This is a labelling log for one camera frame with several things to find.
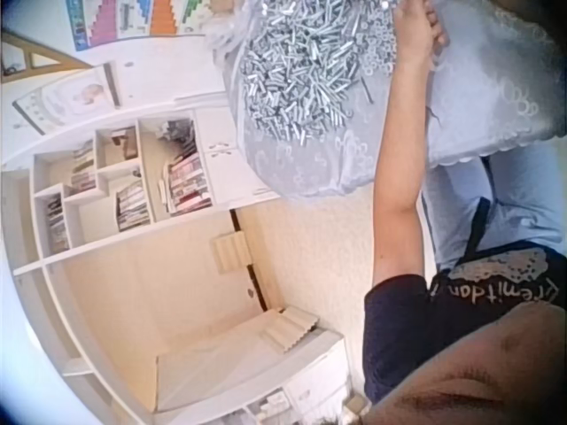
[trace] navy t-shirt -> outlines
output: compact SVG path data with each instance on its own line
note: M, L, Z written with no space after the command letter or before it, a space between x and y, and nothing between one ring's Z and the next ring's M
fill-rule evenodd
M567 259L534 243L480 251L435 276L381 282L365 297L362 365L367 397L377 403L425 361L516 305L565 308Z

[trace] hand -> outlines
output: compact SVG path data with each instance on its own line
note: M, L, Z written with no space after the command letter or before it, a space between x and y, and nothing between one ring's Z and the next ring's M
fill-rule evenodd
M434 44L448 42L431 0L401 0L393 12L398 42L398 64L428 66Z

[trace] poster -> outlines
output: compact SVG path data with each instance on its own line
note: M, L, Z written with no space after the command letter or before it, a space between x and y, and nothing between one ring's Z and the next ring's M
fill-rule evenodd
M66 0L75 48L140 37L202 35L210 0Z
M73 73L12 104L41 135L111 113L119 106L109 64Z

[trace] sleeve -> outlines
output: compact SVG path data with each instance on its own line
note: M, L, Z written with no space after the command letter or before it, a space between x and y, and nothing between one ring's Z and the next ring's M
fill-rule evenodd
M427 358L431 299L425 279L388 279L364 299L364 390L377 403Z

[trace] white bookshelf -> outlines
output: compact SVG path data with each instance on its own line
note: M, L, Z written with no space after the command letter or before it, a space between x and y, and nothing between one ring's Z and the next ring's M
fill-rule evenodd
M161 202L158 182L164 165L178 152L158 140L157 134L164 122L181 119L195 120L198 152L213 204L172 216ZM135 129L137 158L124 159L111 140L113 130L128 127ZM43 145L21 152L28 157L22 161L29 164L28 168L3 170L4 244L22 304L55 368L104 424L133 421L149 425L155 414L133 396L98 344L74 297L73 283L66 277L66 263L95 251L118 249L121 243L133 238L150 237L183 223L226 213L235 206L276 197L273 192L267 193L257 177L251 178L255 174L237 152L233 130L226 104L219 102L218 97L210 103L200 98L186 110L130 114L123 119L105 119L97 125L90 122L83 131L73 128L49 136ZM89 140L93 141L95 187L75 193L71 181L73 152ZM212 162L224 157L231 157L231 161ZM144 188L150 223L120 232L116 193L138 181ZM55 252L50 245L46 207L53 197L61 198L69 245L62 252Z

